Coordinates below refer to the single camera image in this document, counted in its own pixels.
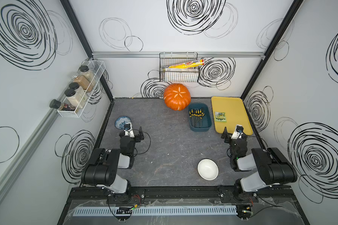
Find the teal storage box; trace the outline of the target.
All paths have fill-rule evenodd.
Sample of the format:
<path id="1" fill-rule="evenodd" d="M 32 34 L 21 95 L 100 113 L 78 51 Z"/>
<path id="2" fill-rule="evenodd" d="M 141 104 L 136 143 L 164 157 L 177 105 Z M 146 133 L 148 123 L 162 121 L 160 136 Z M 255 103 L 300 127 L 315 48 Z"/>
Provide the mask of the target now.
<path id="1" fill-rule="evenodd" d="M 212 126 L 208 106 L 204 103 L 191 103 L 188 106 L 189 127 L 193 132 L 206 132 Z"/>

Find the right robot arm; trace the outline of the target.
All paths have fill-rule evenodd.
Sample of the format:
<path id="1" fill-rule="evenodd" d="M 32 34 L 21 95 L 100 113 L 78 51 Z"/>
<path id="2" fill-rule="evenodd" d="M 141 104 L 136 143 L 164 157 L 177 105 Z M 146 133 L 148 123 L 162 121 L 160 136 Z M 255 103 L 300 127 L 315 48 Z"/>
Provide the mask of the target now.
<path id="1" fill-rule="evenodd" d="M 233 197 L 236 201 L 249 199 L 253 193 L 263 188 L 297 181 L 295 168 L 278 148 L 253 148 L 248 155 L 248 135 L 241 125 L 237 125 L 233 133 L 224 128 L 221 138 L 230 145 L 227 156 L 234 171 L 257 170 L 250 176 L 236 180 L 233 188 Z"/>

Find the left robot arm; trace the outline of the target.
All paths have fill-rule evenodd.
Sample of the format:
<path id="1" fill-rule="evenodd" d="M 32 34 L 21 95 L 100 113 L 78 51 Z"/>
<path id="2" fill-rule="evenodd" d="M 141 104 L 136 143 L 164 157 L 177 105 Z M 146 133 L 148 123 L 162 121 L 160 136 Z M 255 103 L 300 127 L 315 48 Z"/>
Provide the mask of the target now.
<path id="1" fill-rule="evenodd" d="M 81 183 L 109 191 L 112 200 L 129 203 L 133 199 L 130 181 L 117 174 L 131 169 L 137 156 L 136 144 L 144 140 L 142 128 L 123 130 L 118 149 L 96 148 L 81 173 Z"/>

